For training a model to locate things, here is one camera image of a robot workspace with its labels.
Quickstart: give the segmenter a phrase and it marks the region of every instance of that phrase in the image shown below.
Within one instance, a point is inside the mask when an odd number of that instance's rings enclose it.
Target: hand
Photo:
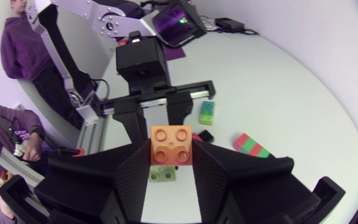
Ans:
[[[37,133],[32,133],[25,145],[23,159],[28,161],[37,161],[41,158],[42,138]]]

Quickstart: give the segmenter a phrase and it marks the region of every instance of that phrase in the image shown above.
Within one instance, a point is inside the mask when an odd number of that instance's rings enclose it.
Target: black device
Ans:
[[[243,23],[234,21],[229,18],[215,19],[215,24],[225,30],[239,30],[245,28]]]
[[[114,108],[113,119],[121,122],[131,142],[148,139],[146,120],[141,103],[165,98],[169,125],[183,125],[193,109],[192,93],[207,91],[212,99],[212,81],[171,86],[162,43],[155,37],[142,37],[131,32],[131,42],[116,48],[116,66],[128,82],[129,95],[98,102],[98,116]]]
[[[34,192],[18,175],[0,195],[25,223],[140,223],[150,169],[150,140],[85,157],[49,157],[51,173]],[[345,194],[323,177],[310,192],[291,171],[293,159],[259,158],[192,141],[203,223],[319,223]]]

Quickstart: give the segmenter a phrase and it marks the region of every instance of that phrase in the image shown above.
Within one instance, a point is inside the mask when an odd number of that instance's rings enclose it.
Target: purple hoodie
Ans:
[[[33,81],[52,63],[52,59],[34,32],[26,14],[7,18],[2,33],[1,59],[9,78],[25,78]]]

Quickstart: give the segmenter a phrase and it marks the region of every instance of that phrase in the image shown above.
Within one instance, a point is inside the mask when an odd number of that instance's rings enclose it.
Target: light green duplo block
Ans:
[[[175,167],[172,166],[150,166],[149,182],[176,181]]]

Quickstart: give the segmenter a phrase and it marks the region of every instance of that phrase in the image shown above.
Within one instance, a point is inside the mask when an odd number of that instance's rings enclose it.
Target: white wall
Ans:
[[[199,15],[243,22],[295,57],[332,91],[358,130],[358,1],[193,3]]]

